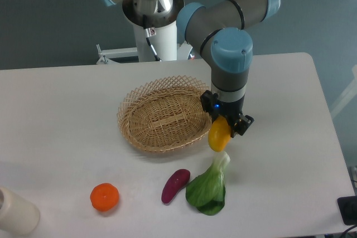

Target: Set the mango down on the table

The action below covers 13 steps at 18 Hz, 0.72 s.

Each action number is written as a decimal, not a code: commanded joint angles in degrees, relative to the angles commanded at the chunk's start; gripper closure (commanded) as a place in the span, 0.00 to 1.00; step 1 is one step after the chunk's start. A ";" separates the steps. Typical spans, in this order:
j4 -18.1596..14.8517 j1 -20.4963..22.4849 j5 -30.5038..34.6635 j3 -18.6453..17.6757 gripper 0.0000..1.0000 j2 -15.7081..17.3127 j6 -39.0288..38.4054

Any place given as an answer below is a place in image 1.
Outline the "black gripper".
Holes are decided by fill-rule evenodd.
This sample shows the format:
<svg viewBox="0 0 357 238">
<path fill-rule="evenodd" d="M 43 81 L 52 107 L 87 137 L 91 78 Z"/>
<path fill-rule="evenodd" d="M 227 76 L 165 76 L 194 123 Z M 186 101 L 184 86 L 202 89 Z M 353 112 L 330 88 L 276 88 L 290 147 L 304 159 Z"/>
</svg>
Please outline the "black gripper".
<svg viewBox="0 0 357 238">
<path fill-rule="evenodd" d="M 212 123 L 216 121 L 219 116 L 223 116 L 226 119 L 231 127 L 232 138 L 236 135 L 243 136 L 254 122 L 254 118 L 243 114 L 244 97 L 238 101 L 224 102 L 219 100 L 217 93 L 206 90 L 200 96 L 200 101 L 203 111 L 210 115 Z"/>
</svg>

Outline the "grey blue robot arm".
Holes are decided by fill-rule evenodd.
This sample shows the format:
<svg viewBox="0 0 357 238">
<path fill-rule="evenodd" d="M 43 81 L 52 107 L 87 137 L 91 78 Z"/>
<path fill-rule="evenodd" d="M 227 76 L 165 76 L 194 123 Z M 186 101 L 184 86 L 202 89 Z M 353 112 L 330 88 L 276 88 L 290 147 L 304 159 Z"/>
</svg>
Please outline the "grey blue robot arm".
<svg viewBox="0 0 357 238">
<path fill-rule="evenodd" d="M 201 96 L 212 120 L 223 117 L 231 136 L 253 118 L 242 112 L 253 41 L 246 29 L 276 14 L 281 0 L 223 0 L 207 8 L 184 0 L 102 0 L 120 4 L 132 24 L 139 61 L 186 60 L 197 52 L 211 68 L 211 88 Z"/>
</svg>

